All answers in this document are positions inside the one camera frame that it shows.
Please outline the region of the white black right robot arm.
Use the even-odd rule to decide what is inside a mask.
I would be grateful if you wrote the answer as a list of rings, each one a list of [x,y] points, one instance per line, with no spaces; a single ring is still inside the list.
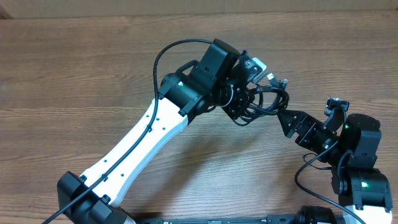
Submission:
[[[296,144],[312,151],[300,174],[314,161],[328,163],[335,202],[299,184],[304,192],[343,212],[343,223],[391,223],[392,191],[387,177],[377,168],[376,151],[381,140],[380,122],[345,109],[325,110],[321,122],[303,111],[282,110],[277,116],[286,137],[297,134]]]

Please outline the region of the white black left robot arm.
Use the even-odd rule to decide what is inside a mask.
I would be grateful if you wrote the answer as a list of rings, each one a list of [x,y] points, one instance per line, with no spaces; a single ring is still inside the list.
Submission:
[[[159,150],[194,118],[217,107],[237,118],[252,100],[247,85],[266,73],[258,58],[222,40],[210,41],[200,60],[154,81],[147,111],[111,151],[82,174],[60,178],[58,213],[73,223],[132,223],[121,202]]]

